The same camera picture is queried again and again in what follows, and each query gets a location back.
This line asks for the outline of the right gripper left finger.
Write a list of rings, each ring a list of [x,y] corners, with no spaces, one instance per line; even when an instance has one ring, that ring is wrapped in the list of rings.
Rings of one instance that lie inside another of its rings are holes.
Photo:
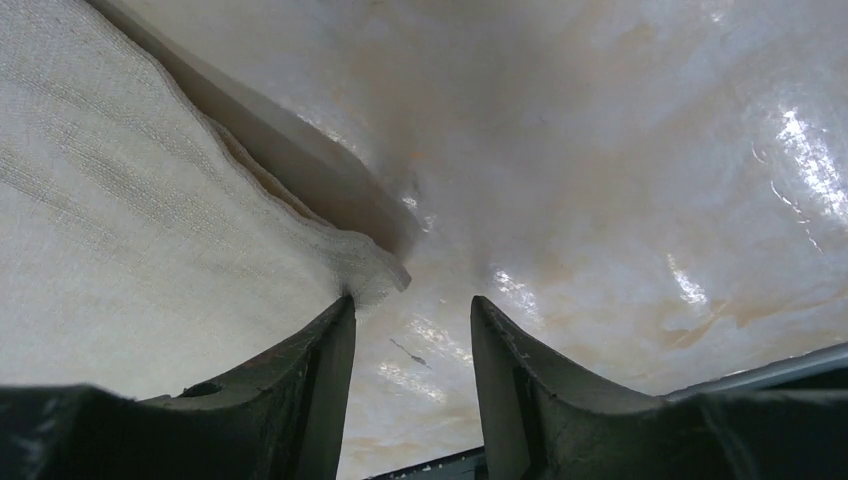
[[[177,396],[3,387],[5,479],[332,479],[355,350],[355,305]]]

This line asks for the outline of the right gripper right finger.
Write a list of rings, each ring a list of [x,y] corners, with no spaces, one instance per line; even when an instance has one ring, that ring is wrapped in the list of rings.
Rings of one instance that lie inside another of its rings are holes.
[[[470,314],[492,479],[843,479],[847,373],[666,399],[608,380],[489,299]]]

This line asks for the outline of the beige cloth napkin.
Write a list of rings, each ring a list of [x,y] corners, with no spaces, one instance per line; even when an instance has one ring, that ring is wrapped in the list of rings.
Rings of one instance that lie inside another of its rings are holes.
[[[93,7],[2,3],[3,384],[174,393],[409,282]]]

